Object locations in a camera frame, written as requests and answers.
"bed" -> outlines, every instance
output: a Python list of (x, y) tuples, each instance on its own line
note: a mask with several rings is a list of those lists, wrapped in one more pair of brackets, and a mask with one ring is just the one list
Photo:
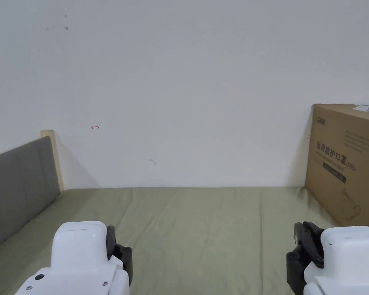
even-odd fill
[(0, 295), (49, 266), (64, 222), (116, 227), (118, 242), (133, 248), (132, 295), (292, 294), (294, 223), (336, 226), (302, 187), (63, 191), (54, 133), (17, 149), (0, 155)]

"headboard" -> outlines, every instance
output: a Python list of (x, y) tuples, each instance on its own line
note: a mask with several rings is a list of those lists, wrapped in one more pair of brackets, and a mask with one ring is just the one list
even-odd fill
[(0, 154), (0, 244), (60, 194), (54, 133), (41, 136)]

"white wall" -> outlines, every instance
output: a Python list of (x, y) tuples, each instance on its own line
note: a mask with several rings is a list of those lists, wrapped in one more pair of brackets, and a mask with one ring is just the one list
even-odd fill
[(332, 102), (369, 104), (369, 0), (0, 1), (0, 151), (54, 129), (66, 188), (302, 185)]

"cardboard box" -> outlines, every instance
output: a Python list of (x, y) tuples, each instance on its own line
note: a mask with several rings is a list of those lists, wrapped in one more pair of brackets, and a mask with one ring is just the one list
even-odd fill
[(342, 226), (369, 226), (369, 106), (315, 104), (305, 187)]

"green bedsheet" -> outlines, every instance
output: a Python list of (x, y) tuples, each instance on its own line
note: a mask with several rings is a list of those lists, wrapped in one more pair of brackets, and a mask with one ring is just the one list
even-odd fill
[(49, 266), (57, 228), (82, 220), (133, 248), (132, 295), (291, 294), (294, 223), (336, 226), (304, 188), (70, 190), (0, 246), (0, 294)]

